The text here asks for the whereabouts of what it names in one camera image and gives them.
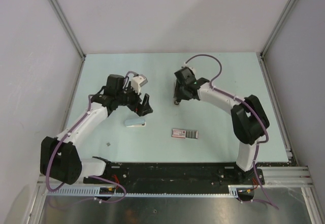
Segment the light blue stapler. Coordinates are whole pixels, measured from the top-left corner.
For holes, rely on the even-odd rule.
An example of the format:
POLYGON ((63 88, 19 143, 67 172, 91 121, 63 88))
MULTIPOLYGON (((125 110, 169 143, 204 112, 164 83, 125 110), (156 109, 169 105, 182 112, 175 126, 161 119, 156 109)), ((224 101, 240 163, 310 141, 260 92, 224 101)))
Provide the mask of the light blue stapler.
POLYGON ((125 120, 124 125, 126 127, 144 127, 146 125, 146 121, 143 118, 132 118, 125 120))

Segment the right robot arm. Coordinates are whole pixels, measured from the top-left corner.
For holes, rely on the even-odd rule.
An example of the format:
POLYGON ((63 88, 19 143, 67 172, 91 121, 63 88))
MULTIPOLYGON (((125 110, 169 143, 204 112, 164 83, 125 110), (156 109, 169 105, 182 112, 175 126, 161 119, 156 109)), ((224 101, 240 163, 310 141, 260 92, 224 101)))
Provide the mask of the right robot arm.
POLYGON ((239 140, 239 152, 234 170, 234 178, 240 184, 252 179, 256 170, 259 140, 265 136, 269 139, 267 128, 270 122, 258 99, 254 95, 240 98, 234 94, 218 89, 206 78, 195 77, 190 67, 182 67, 174 73, 176 85, 174 103, 182 100, 198 100, 209 103, 231 116, 233 131, 239 140))

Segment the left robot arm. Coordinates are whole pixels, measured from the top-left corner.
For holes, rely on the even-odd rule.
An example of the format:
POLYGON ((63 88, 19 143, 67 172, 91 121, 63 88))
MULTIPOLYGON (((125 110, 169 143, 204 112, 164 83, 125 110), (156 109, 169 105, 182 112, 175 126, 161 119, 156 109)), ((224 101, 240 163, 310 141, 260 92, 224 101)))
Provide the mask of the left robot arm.
POLYGON ((40 172, 46 177, 50 191, 51 178, 62 184, 74 184, 80 178, 95 176, 101 183, 111 180, 112 170, 107 168, 106 159, 93 156, 82 159, 78 150, 84 140, 118 107, 128 107, 142 117, 153 112, 149 104, 149 95, 141 97, 141 88, 148 82, 142 74, 131 72, 129 75, 111 74, 106 85, 88 96, 88 105, 84 113, 74 124, 54 138, 45 137, 41 143, 40 172))

